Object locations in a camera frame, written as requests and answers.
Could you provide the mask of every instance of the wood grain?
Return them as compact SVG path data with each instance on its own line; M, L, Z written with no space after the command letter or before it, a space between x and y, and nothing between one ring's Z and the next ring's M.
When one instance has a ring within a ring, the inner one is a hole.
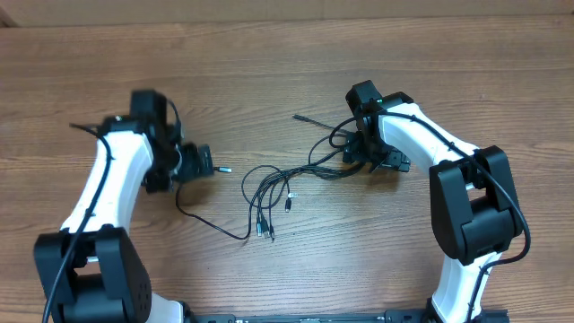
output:
M570 14L574 0L0 0L9 26Z
M572 16L2 29L0 44L0 321L39 321L32 246L69 215L94 155L93 138L69 122L126 113L133 89L166 93L187 138L234 170L186 188L186 209L241 234L243 175L301 165L326 135L291 115L334 125L351 115L346 92L367 79L508 154L533 246L495 269L485 307L522 322L574 315ZM253 192L257 179L248 184ZM142 193L131 237L154 290L197 313L423 306L443 256L416 166L336 182L300 176L291 187L300 197L274 213L275 243L238 243L179 214L173 195Z

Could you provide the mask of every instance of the robotic arm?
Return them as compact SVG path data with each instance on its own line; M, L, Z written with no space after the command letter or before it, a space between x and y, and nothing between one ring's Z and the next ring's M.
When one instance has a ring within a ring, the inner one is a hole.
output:
M404 93L382 97L371 81L356 84L346 96L359 131L350 134L344 149L345 162L371 162L377 167L408 171L414 161L430 178L431 223L445 258L437 291L425 310L388 310L382 316L353 316L356 322L415 322L418 317L434 322L465 321L474 282L480 268L500 258L512 238L522 232L509 203L486 182L472 164L449 150L444 142L420 123L397 115L414 116L431 125L464 153L472 155L517 201L506 155L498 147L478 149L465 143L422 114ZM55 323L242 323L310 320L310 317L243 318L194 316L184 302L168 301L152 293L150 278L128 238L129 224L140 186L148 193L171 190L174 182L185 183L213 175L208 146L181 144L181 125L167 124L170 103L157 92L132 94L128 116L106 118L98 133L109 143L113 161L93 216L78 232L84 210L99 185L107 153L98 141L96 162L86 187L61 231L39 236L34 257L44 292L57 288L50 307ZM486 188L486 195L470 201L466 191ZM81 234L71 264L54 285L70 239ZM100 274L81 276L74 269L99 262ZM508 322L506 311L481 310L483 279L474 302L474 322ZM313 316L314 321L322 321ZM342 319L328 317L325 321Z

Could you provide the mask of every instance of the wooden tabletop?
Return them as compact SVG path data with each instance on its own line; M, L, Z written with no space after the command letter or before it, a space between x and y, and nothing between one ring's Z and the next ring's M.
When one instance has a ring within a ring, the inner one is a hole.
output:
M368 79L383 94L406 92L453 135L507 153L532 250L494 270L483 305L515 321L570 322L573 16L1 29L0 321L40 319L32 246L70 214L95 152L69 122L126 114L133 89L165 93L187 140L233 168L190 185L185 208L244 234L245 173L306 163L328 133L291 116L338 124L351 116L344 95ZM291 212L274 210L274 243L237 242L180 214L173 194L141 192L131 238L153 290L200 314L421 308L443 260L428 186L416 165L337 181L299 176Z

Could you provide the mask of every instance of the wooden table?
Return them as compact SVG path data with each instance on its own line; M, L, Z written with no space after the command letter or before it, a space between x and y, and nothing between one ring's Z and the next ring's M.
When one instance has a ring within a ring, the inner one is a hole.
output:
M570 322L572 16L0 30L0 320L38 322L43 310L32 246L70 214L94 156L94 139L69 122L127 113L133 89L166 93L188 140L233 168L187 188L186 209L242 234L244 174L302 165L327 134L291 115L335 125L351 116L346 92L368 79L384 94L406 92L463 140L508 154L533 245L524 261L495 269L483 304L516 321ZM239 243L180 214L173 194L142 193L131 237L154 291L196 313L424 305L443 254L416 165L335 182L304 175L291 187L300 197L289 214L274 212L274 243Z

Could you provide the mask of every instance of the table surface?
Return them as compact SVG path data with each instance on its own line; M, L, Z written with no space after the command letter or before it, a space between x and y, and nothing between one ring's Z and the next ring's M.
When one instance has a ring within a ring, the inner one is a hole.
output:
M95 152L69 122L126 114L133 89L166 93L187 139L233 168L186 188L185 208L243 234L244 174L304 164L327 131L291 116L335 125L351 116L346 92L368 79L383 94L406 92L459 138L508 154L533 244L494 270L483 305L516 321L571 321L574 16L0 30L0 320L39 321L43 310L32 246L70 214ZM274 211L274 243L237 242L180 214L173 194L143 192L131 238L154 291L200 314L420 308L443 260L428 186L416 165L299 176L291 212Z

